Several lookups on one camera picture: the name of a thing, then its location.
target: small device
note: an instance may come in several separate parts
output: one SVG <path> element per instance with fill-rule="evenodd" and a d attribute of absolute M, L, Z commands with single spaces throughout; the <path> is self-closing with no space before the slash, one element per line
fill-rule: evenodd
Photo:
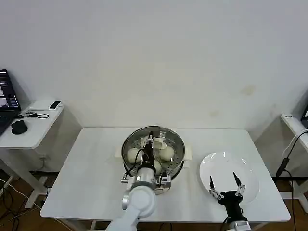
<path fill-rule="evenodd" d="M 55 110 L 58 105 L 61 103 L 61 101 L 56 100 L 55 102 L 52 103 L 52 105 L 49 107 L 49 110 Z"/>
<path fill-rule="evenodd" d="M 30 111 L 56 111 L 61 105 L 60 100 L 37 100 L 28 109 Z"/>

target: laptop screen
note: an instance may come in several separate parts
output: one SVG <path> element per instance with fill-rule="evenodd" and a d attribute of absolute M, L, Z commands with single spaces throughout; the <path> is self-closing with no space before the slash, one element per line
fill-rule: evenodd
<path fill-rule="evenodd" d="M 0 70 L 0 110 L 19 108 L 7 70 Z"/>

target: cable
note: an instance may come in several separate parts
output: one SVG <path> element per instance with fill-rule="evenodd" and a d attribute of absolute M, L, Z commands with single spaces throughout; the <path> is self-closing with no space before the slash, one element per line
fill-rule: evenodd
<path fill-rule="evenodd" d="M 42 167 L 40 167 L 39 169 L 35 170 L 35 171 L 32 173 L 32 175 L 33 175 L 33 174 L 36 174 L 38 171 L 41 171 L 41 170 L 45 167 L 45 159 L 43 159 L 42 161 L 43 161 Z"/>
<path fill-rule="evenodd" d="M 24 215 L 24 214 L 27 214 L 27 213 L 32 212 L 32 211 L 37 210 L 37 209 L 38 209 L 38 208 L 33 208 L 33 209 L 30 209 L 30 210 L 28 210 L 28 211 L 26 211 L 26 212 L 24 212 L 24 213 L 22 213 L 22 214 L 19 214 L 19 215 L 15 216 L 15 217 L 9 219 L 9 220 L 6 221 L 5 223 L 0 224 L 0 227 L 3 226 L 3 225 L 5 225 L 5 224 L 7 224 L 7 223 L 9 223 L 11 220 L 13 220 L 13 219 L 15 219 L 15 218 L 17 218 L 17 217 L 20 217 L 20 216 L 22 216 L 22 215 Z"/>
<path fill-rule="evenodd" d="M 220 231 L 222 231 L 224 225 L 226 224 L 227 220 L 229 219 L 229 217 L 226 217 L 226 219 L 223 221 L 223 223 L 220 226 Z"/>
<path fill-rule="evenodd" d="M 287 151 L 287 149 L 291 146 L 293 140 L 294 140 L 296 137 L 297 137 L 297 135 L 294 135 L 294 136 L 293 136 L 293 138 L 291 139 L 289 145 L 284 149 L 284 151 L 283 151 L 283 153 L 282 153 L 282 157 L 284 157 L 284 153 L 285 153 L 285 152 Z"/>
<path fill-rule="evenodd" d="M 134 161 L 134 164 L 133 164 L 133 167 L 131 167 L 128 171 L 126 171 L 125 177 L 126 177 L 127 175 L 129 175 L 130 172 L 131 172 L 131 171 L 134 169 L 134 167 L 136 166 L 137 158 L 138 158 L 138 155 L 139 155 L 139 153 L 140 153 L 141 151 L 143 151 L 143 152 L 145 153 L 144 149 L 139 149 L 139 150 L 138 150 L 137 155 L 136 155 L 136 158 L 135 158 L 135 161 Z"/>
<path fill-rule="evenodd" d="M 292 177 L 291 173 L 288 170 L 284 170 L 285 172 L 289 173 L 290 177 Z M 293 226 L 294 231 L 296 231 L 296 220 L 295 220 L 295 211 L 294 211 L 294 186 L 293 186 L 293 180 L 291 181 L 292 185 L 292 216 L 293 216 Z"/>
<path fill-rule="evenodd" d="M 160 225 L 159 231 L 162 230 L 162 227 L 163 227 L 165 224 L 167 224 L 167 223 L 162 223 L 162 224 Z M 172 231 L 172 223 L 169 223 L 169 225 L 170 225 L 170 231 Z"/>
<path fill-rule="evenodd" d="M 6 206 L 6 203 L 5 203 L 5 193 L 4 192 L 7 192 L 10 195 L 10 197 L 11 197 L 11 204 L 10 204 L 10 206 Z M 4 188 L 4 185 L 3 185 L 3 197 L 2 197 L 2 199 L 3 199 L 3 205 L 6 208 L 6 212 L 3 214 L 3 216 L 6 217 L 7 215 L 12 214 L 13 216 L 16 217 L 18 215 L 21 207 L 18 209 L 17 212 L 12 210 L 13 196 L 12 196 L 12 194 L 11 194 L 11 192 L 9 190 Z M 17 231 L 18 230 L 19 223 L 20 223 L 19 219 L 15 218 L 14 222 L 13 222 L 13 225 L 12 225 L 12 231 Z"/>
<path fill-rule="evenodd" d="M 22 118 L 33 118 L 33 117 L 36 117 L 36 118 L 39 118 L 39 119 L 47 119 L 47 118 L 49 118 L 49 114 L 37 114 L 35 112 L 27 112 L 26 116 L 19 115 L 19 116 L 15 116 L 14 118 L 15 119 L 22 119 Z"/>
<path fill-rule="evenodd" d="M 278 170 L 277 170 L 277 172 L 276 172 L 276 177 L 279 177 L 279 176 L 283 173 L 283 171 L 286 169 L 286 167 L 287 167 L 287 165 L 288 165 L 288 163 L 289 163 L 289 160 L 290 160 L 290 159 L 289 159 L 289 156 L 291 155 L 291 152 L 293 151 L 293 149 L 294 149 L 294 147 L 295 147 L 295 145 L 296 145 L 296 142 L 298 141 L 298 139 L 299 139 L 302 135 L 304 135 L 304 134 L 306 134 L 306 133 L 308 133 L 307 130 L 304 131 L 304 132 L 302 132 L 302 133 L 297 137 L 297 139 L 296 139 L 295 142 L 293 143 L 293 146 L 292 146 L 292 148 L 291 148 L 291 150 L 290 150 L 288 156 L 287 156 L 286 158 L 284 158 L 283 161 L 282 161 L 282 163 L 280 164 L 280 166 L 279 166 L 279 168 L 278 168 Z"/>
<path fill-rule="evenodd" d="M 0 180 L 3 181 L 4 183 L 6 183 L 7 185 L 11 186 L 16 192 L 18 192 L 19 194 L 21 194 L 22 196 L 24 196 L 25 198 L 27 198 L 27 199 L 29 200 L 29 197 L 27 197 L 26 195 L 24 195 L 22 192 L 19 192 L 19 191 L 18 191 L 16 188 L 14 188 L 11 184 L 9 184 L 8 182 L 6 182 L 5 180 L 3 180 L 3 179 L 1 179 L 1 178 L 0 178 Z M 34 204 L 37 208 L 42 209 L 42 208 L 39 207 L 35 202 L 33 202 L 33 204 Z M 64 223 L 62 223 L 60 220 L 55 219 L 55 218 L 54 218 L 54 220 L 56 220 L 56 221 L 58 221 L 60 224 L 64 225 L 64 226 L 65 226 L 66 228 L 68 228 L 70 231 L 74 231 L 74 230 L 72 230 L 70 227 L 68 227 L 67 225 L 65 225 Z"/>
<path fill-rule="evenodd" d="M 297 137 L 297 139 L 295 140 L 295 142 L 294 142 L 294 144 L 293 144 L 293 146 L 292 146 L 292 148 L 291 148 L 291 150 L 290 150 L 290 152 L 289 152 L 287 158 L 289 158 L 289 156 L 290 156 L 291 152 L 293 151 L 294 146 L 295 146 L 296 142 L 298 141 L 298 139 L 299 139 L 302 135 L 304 135 L 305 133 L 308 133 L 308 131 L 304 131 L 302 134 L 300 134 L 300 135 Z"/>

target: white cable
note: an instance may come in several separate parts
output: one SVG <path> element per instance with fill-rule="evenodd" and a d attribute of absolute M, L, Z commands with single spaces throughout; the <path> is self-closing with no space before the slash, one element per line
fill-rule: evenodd
<path fill-rule="evenodd" d="M 24 213 L 22 213 L 22 214 L 19 214 L 19 215 L 15 216 L 15 217 L 9 219 L 9 220 L 6 221 L 5 223 L 1 224 L 0 227 L 3 226 L 3 225 L 5 225 L 5 224 L 7 224 L 7 223 L 9 223 L 11 220 L 14 220 L 14 219 L 17 218 L 17 217 L 20 217 L 20 216 L 22 216 L 22 215 L 24 215 L 24 214 L 26 214 L 26 213 L 32 212 L 32 211 L 37 210 L 37 209 L 38 209 L 38 208 L 34 208 L 34 209 L 28 210 L 28 211 L 26 211 L 26 212 L 24 212 Z"/>
<path fill-rule="evenodd" d="M 308 131 L 308 129 L 302 130 L 300 132 L 300 134 L 302 134 L 303 132 Z M 282 153 L 282 158 L 284 157 L 285 152 L 288 150 L 288 148 L 291 146 L 291 144 L 293 143 L 293 140 L 295 140 L 296 137 L 298 137 L 300 134 L 296 134 L 292 139 L 291 142 L 289 143 L 289 145 L 284 149 L 283 153 Z"/>
<path fill-rule="evenodd" d="M 25 198 L 27 198 L 28 200 L 30 200 L 29 197 L 27 197 L 27 196 L 24 195 L 23 193 L 19 192 L 19 191 L 18 191 L 16 188 L 14 188 L 11 184 L 9 184 L 8 182 L 6 182 L 5 180 L 3 180 L 3 179 L 1 179 L 1 178 L 0 178 L 0 180 L 3 181 L 4 183 L 10 185 L 16 192 L 18 192 L 19 194 L 21 194 L 22 196 L 24 196 Z M 38 206 L 37 204 L 35 204 L 34 202 L 33 202 L 33 204 L 34 204 L 36 207 L 38 207 L 39 209 L 42 209 L 41 207 L 39 207 L 39 206 Z"/>
<path fill-rule="evenodd" d="M 9 184 L 8 182 L 6 182 L 5 180 L 3 180 L 3 179 L 1 179 L 1 178 L 0 178 L 0 180 L 3 181 L 4 183 L 6 183 L 7 185 L 11 186 L 16 192 L 18 192 L 19 194 L 21 194 L 22 196 L 24 196 L 25 198 L 27 198 L 28 200 L 30 200 L 29 197 L 27 197 L 26 195 L 24 195 L 22 192 L 19 192 L 19 191 L 18 191 L 16 188 L 14 188 L 11 184 Z M 33 204 L 34 204 L 37 208 L 42 209 L 42 208 L 39 207 L 36 203 L 33 202 Z M 54 218 L 54 220 L 56 220 L 56 221 L 58 221 L 60 224 L 64 225 L 64 226 L 65 226 L 66 228 L 68 228 L 70 231 L 74 231 L 74 230 L 72 230 L 70 227 L 68 227 L 67 225 L 65 225 L 64 223 L 62 223 L 60 220 L 55 219 L 55 218 Z"/>

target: white wall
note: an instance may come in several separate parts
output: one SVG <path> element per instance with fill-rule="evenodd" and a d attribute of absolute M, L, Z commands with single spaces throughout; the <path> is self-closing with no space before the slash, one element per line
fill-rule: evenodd
<path fill-rule="evenodd" d="M 83 127 L 245 128 L 256 140 L 308 86 L 307 1 L 0 6 L 0 66 L 19 98 L 57 97 Z"/>

